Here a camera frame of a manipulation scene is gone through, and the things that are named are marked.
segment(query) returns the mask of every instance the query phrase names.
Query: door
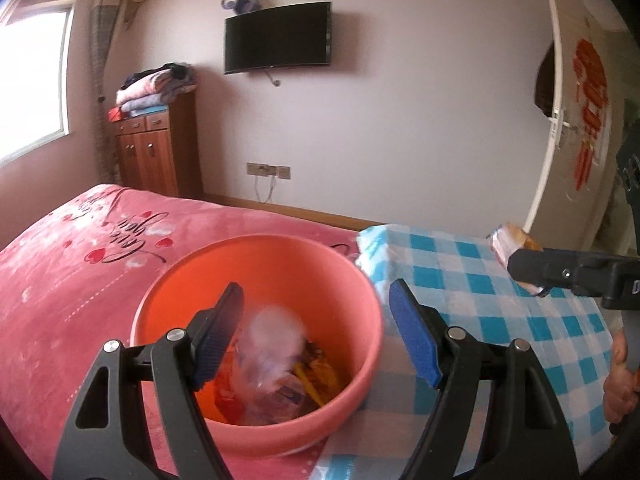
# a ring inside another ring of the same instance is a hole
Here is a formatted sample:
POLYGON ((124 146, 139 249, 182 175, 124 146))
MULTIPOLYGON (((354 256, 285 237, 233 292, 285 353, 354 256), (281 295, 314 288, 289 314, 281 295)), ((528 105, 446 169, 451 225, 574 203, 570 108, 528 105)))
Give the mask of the door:
POLYGON ((143 189, 178 196, 169 131, 136 134, 135 139, 143 189))
POLYGON ((609 149, 613 78, 605 34, 580 0, 549 0, 555 86, 545 160, 524 229, 542 246, 582 249, 609 149))
POLYGON ((135 135, 120 135, 116 137, 116 151, 120 165, 122 183, 127 187, 143 189, 140 167, 138 163, 138 150, 135 143, 135 135))

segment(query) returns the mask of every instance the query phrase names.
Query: white door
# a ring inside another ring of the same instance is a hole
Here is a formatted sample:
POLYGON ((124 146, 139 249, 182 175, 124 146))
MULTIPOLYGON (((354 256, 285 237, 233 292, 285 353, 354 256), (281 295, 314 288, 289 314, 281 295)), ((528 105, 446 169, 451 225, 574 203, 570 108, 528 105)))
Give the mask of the white door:
POLYGON ((549 0, 556 84, 542 174, 524 225, 543 247, 580 249, 609 148, 605 33, 580 0, 549 0))

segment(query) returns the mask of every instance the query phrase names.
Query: wooden baseboard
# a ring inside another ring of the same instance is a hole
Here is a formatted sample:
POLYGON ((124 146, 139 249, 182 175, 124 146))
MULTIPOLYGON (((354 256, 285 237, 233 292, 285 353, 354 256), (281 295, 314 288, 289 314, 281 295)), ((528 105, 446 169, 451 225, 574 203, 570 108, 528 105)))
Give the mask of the wooden baseboard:
POLYGON ((244 207, 246 209, 257 209, 260 211, 269 211, 279 213, 284 216, 293 216, 294 218, 302 218, 303 220, 311 220, 320 224, 331 225, 351 231, 362 231, 373 225, 381 225, 380 222, 372 222, 371 220, 363 220, 361 218, 352 218, 350 216, 334 215, 331 213, 322 213, 311 209, 302 209, 289 205, 279 204, 263 204, 255 200, 247 200, 244 198, 234 198, 232 196, 213 195, 209 193, 203 194, 203 200, 214 202, 220 205, 229 205, 232 207, 244 207))

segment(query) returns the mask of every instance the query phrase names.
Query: curtain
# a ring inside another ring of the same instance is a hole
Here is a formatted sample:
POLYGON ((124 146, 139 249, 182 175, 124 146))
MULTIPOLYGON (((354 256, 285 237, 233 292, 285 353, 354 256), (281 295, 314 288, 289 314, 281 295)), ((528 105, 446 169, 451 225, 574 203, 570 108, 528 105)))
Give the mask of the curtain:
POLYGON ((97 95, 94 120, 95 152, 100 180, 106 184, 115 181, 115 155, 113 138, 108 136, 106 130, 104 67, 111 48, 118 13, 124 2, 125 0, 94 0, 91 15, 91 57, 97 95))

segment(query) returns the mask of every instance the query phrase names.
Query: electrical outlet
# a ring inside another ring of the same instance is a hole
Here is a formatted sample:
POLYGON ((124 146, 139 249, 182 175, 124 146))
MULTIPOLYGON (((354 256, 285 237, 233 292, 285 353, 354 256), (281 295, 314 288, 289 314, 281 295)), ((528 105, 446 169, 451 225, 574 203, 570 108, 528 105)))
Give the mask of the electrical outlet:
POLYGON ((276 168, 276 175, 278 176, 278 178, 283 178, 284 180, 291 180, 291 167, 278 166, 276 168))
POLYGON ((275 166, 269 166, 268 164, 256 164, 254 162, 248 162, 246 164, 246 174, 255 176, 272 176, 277 173, 275 166))

